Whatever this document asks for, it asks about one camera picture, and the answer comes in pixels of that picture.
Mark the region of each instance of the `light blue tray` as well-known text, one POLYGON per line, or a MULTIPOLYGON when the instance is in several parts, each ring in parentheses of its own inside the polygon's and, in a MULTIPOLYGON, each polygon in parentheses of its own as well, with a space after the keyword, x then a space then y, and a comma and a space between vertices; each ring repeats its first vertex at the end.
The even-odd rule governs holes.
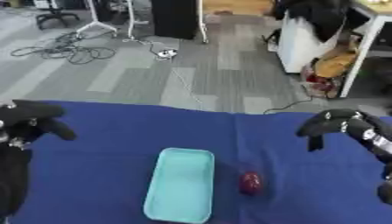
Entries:
POLYGON ((214 154, 169 148, 159 154, 144 213, 155 221, 204 223, 211 215, 214 154))

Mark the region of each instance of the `office chair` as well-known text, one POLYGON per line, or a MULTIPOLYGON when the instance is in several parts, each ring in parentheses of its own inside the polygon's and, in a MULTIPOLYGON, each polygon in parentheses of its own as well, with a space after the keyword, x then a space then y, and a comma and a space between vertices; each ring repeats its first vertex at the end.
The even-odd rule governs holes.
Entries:
POLYGON ((37 27, 40 30, 43 30, 42 24, 50 19, 57 19, 59 20, 65 27, 68 27, 68 23, 67 21, 64 19, 64 17, 74 17, 76 20, 81 20, 78 15, 74 14, 74 13, 65 13, 62 12, 63 8, 59 7, 57 9, 55 9, 53 7, 52 4, 52 0, 46 0, 47 4, 49 5, 48 9, 44 9, 44 11, 50 11, 51 13, 47 13, 47 14, 42 14, 42 15, 38 15, 36 16, 36 22, 37 22, 37 27))

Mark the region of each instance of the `apple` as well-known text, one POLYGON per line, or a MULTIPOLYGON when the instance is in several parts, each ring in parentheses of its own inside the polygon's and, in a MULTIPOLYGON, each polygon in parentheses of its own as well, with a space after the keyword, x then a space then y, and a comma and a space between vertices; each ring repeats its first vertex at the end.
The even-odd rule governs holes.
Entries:
POLYGON ((240 176, 240 192, 255 195, 263 188, 262 179, 255 171, 245 172, 240 176))

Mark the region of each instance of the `robotic glove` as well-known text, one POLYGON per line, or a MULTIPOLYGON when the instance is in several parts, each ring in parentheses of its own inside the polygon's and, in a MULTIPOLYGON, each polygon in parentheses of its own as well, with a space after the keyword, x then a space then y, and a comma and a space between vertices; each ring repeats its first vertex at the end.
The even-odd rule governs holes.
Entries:
POLYGON ((54 119, 63 115, 62 107, 37 101, 0 105, 0 223, 25 200, 32 158, 28 144, 49 132, 64 140, 76 138, 71 129, 54 119))
POLYGON ((385 164, 378 187, 381 201, 392 205, 392 127, 380 118, 359 110, 330 109, 323 111, 298 130, 299 137, 309 137, 309 151, 323 148, 323 135, 333 132, 347 133, 385 164))

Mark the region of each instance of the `floor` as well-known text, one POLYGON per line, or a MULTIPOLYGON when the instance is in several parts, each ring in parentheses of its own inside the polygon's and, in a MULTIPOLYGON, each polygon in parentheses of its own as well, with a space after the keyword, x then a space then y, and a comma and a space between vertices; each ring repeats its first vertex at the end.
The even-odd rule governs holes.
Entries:
MULTIPOLYGON (((117 51, 112 59, 84 66, 71 65, 64 59, 41 59, 38 55, 10 56, 12 50, 55 38, 89 22, 86 11, 78 13, 82 21, 70 19, 71 29, 62 29, 53 22, 48 24, 49 29, 39 31, 34 24, 36 12, 9 13, 0 9, 0 101, 23 98, 114 102, 261 114, 266 109, 308 99, 298 77, 286 75, 277 56, 267 52, 260 41, 261 35, 278 26, 277 21, 266 17, 208 16, 208 45, 202 45, 199 38, 150 38, 178 49, 178 57, 172 63, 156 60, 148 45, 124 43, 124 29, 117 38, 104 35, 82 42, 83 46, 106 46, 117 51)), ((136 35, 145 30, 148 29, 138 26, 136 35)), ((154 50, 163 49, 164 45, 156 44, 154 50)), ((369 82, 363 83, 369 88, 369 82)), ((350 108, 377 116, 387 114, 384 108, 389 104, 388 97, 379 96, 376 88, 370 88, 372 93, 366 95, 360 84, 355 84, 355 88, 349 99, 314 99, 285 111, 350 108)))

